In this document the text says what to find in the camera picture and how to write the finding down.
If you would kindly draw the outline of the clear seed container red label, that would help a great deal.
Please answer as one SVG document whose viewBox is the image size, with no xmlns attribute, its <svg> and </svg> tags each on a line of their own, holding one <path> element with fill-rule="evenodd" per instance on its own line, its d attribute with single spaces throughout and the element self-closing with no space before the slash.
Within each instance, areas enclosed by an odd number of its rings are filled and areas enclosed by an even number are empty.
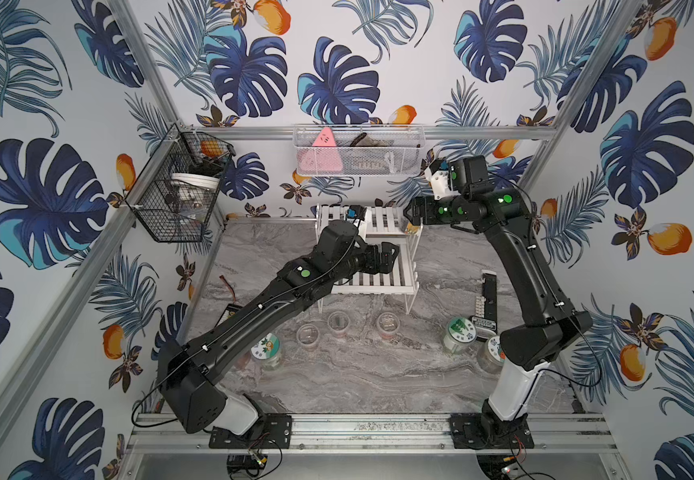
<svg viewBox="0 0 694 480">
<path fill-rule="evenodd" d="M 398 334 L 400 319 L 392 312 L 383 312 L 377 317 L 375 325 L 382 339 L 392 340 Z"/>
</svg>

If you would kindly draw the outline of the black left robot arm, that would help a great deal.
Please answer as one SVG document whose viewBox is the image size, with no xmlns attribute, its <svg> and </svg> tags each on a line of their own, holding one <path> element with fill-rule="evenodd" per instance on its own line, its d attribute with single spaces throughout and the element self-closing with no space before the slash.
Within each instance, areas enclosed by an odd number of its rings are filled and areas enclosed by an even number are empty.
<svg viewBox="0 0 694 480">
<path fill-rule="evenodd" d="M 280 324 L 330 295 L 335 284 L 357 273 L 391 273 L 399 253 L 394 243 L 367 243 L 348 221 L 329 223 L 308 254 L 284 264 L 234 315 L 184 344 L 166 340 L 157 357 L 155 389 L 186 433 L 215 424 L 244 434 L 259 411 L 245 397 L 218 387 L 224 375 Z"/>
</svg>

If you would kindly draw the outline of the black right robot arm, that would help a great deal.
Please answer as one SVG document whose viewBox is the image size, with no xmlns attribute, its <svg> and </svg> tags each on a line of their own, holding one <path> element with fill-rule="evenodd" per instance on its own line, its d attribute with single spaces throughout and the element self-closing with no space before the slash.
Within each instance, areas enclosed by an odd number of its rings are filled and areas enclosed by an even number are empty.
<svg viewBox="0 0 694 480">
<path fill-rule="evenodd" d="M 506 360 L 482 410 L 500 422 L 515 421 L 524 416 L 539 377 L 591 329 L 592 317 L 574 306 L 544 258 L 527 195 L 515 186 L 496 188 L 484 157 L 441 164 L 424 177 L 433 193 L 410 200 L 405 217 L 415 226 L 447 225 L 483 235 L 519 301 L 523 323 L 499 335 Z"/>
</svg>

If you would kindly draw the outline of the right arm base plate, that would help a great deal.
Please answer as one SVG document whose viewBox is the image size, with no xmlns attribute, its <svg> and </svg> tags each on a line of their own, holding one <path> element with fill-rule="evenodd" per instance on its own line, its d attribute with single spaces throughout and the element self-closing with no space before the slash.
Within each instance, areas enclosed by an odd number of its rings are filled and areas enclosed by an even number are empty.
<svg viewBox="0 0 694 480">
<path fill-rule="evenodd" d="M 532 449 L 528 415 L 503 421 L 492 413 L 453 414 L 449 417 L 453 445 L 456 449 L 517 450 Z"/>
</svg>

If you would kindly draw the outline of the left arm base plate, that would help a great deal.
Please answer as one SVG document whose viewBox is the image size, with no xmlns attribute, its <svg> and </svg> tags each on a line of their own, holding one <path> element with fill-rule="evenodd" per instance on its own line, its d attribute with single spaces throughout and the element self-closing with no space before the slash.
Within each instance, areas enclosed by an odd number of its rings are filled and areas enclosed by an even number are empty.
<svg viewBox="0 0 694 480">
<path fill-rule="evenodd" d="M 208 442 L 210 449 L 276 449 L 290 447 L 293 417 L 287 414 L 263 414 L 242 435 L 214 427 Z"/>
</svg>

